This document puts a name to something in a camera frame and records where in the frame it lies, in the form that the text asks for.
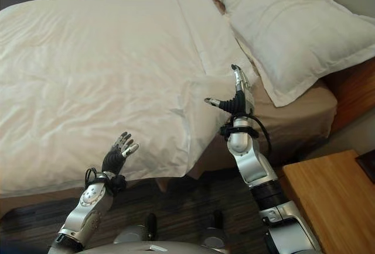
wooden nightstand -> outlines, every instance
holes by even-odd
[[[357,156],[348,150],[283,167],[325,254],[375,253],[375,188]]]

wooden headboard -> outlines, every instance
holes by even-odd
[[[375,58],[323,78],[337,99],[334,133],[375,107]]]

white bedsheet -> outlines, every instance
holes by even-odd
[[[0,197],[82,186],[123,131],[140,144],[127,180],[183,176],[227,118],[203,98],[234,94],[231,63],[255,81],[211,0],[2,10]]]

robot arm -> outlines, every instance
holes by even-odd
[[[291,254],[321,248],[295,203],[284,194],[278,177],[268,160],[260,153],[253,137],[253,103],[249,84],[242,69],[232,65],[236,76],[236,96],[229,101],[206,98],[205,101],[232,114],[221,132],[227,139],[241,176],[260,209],[263,222],[269,226],[265,240],[270,253]]]
[[[111,208],[113,197],[126,188],[125,177],[119,175],[126,158],[133,154],[138,144],[127,140],[131,134],[124,132],[112,145],[103,160],[101,172],[88,169],[85,177],[85,191],[77,207],[69,214],[49,254],[72,254],[84,249],[98,228],[102,217]]]

floor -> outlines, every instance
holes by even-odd
[[[19,208],[5,215],[0,236],[22,245],[47,249],[76,199]],[[196,181],[174,180],[167,193],[153,180],[145,180],[115,199],[88,248],[111,243],[127,225],[142,224],[153,212],[158,217],[159,240],[200,242],[200,233],[216,209],[224,214],[224,229],[232,253],[268,253],[255,201],[236,169],[206,173]]]

